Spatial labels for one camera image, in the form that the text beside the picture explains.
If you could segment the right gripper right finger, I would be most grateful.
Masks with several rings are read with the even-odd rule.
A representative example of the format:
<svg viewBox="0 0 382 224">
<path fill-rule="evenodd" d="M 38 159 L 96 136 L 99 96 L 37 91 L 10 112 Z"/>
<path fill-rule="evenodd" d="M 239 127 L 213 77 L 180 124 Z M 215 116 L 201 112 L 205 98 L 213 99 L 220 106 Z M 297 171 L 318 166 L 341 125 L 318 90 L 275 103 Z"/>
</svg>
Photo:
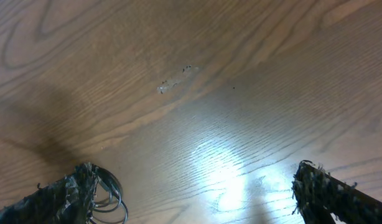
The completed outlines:
<svg viewBox="0 0 382 224">
<path fill-rule="evenodd" d="M 293 213 L 305 223 L 382 224 L 382 202 L 348 185 L 308 160 L 300 161 L 292 182 Z"/>
</svg>

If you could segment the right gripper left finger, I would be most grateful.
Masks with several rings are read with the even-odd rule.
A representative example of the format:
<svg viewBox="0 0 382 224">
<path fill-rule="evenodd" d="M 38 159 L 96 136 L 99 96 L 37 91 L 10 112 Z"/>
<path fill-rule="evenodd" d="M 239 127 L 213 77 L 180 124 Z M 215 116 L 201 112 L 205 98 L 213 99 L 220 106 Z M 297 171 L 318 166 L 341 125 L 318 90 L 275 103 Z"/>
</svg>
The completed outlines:
<svg viewBox="0 0 382 224">
<path fill-rule="evenodd" d="M 88 162 L 0 210 L 0 223 L 89 223 L 95 207 L 98 168 Z"/>
</svg>

